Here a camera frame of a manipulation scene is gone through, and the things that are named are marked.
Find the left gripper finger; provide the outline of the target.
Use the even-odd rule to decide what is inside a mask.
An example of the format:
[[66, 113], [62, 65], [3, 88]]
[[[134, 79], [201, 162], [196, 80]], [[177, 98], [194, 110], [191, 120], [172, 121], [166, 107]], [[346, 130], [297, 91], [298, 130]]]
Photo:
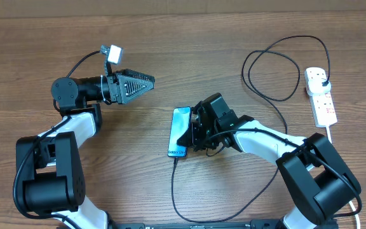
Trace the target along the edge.
[[119, 89], [121, 104], [127, 104], [154, 88], [154, 83], [120, 75]]
[[144, 73], [140, 73], [140, 72], [137, 72], [137, 71], [133, 71], [131, 69], [122, 69], [122, 70], [116, 71], [116, 73], [122, 74], [124, 76], [137, 78], [137, 79], [140, 79], [140, 80], [145, 80], [145, 81], [150, 81], [152, 83], [155, 83], [155, 77], [154, 76], [144, 74]]

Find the blue Galaxy smartphone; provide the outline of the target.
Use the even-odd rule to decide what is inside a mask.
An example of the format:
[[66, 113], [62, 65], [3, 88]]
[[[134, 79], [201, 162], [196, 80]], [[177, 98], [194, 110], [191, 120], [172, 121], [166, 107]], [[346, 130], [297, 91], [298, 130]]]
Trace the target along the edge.
[[173, 110], [170, 138], [168, 144], [169, 157], [181, 158], [187, 155], [187, 147], [178, 143], [178, 140], [189, 129], [190, 121], [190, 107], [179, 107]]

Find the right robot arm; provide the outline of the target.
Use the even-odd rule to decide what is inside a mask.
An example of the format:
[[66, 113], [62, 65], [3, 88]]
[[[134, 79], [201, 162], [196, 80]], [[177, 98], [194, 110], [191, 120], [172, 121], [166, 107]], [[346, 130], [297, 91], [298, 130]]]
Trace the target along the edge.
[[287, 135], [263, 126], [251, 116], [237, 116], [220, 93], [194, 107], [177, 107], [172, 113], [168, 156], [175, 161], [194, 151], [233, 148], [257, 155], [276, 165], [294, 208], [277, 220], [276, 228], [323, 227], [355, 199], [362, 210], [360, 183], [333, 144], [322, 134]]

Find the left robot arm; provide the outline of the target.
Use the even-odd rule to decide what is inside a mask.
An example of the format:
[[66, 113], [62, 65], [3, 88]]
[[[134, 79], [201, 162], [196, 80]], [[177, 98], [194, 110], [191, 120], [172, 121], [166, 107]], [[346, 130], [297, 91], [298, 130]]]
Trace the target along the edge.
[[154, 88], [153, 76], [123, 69], [107, 76], [63, 77], [51, 86], [62, 120], [16, 143], [13, 201], [29, 219], [57, 219], [68, 228], [117, 228], [86, 196], [79, 148], [102, 126], [100, 105], [127, 104]]

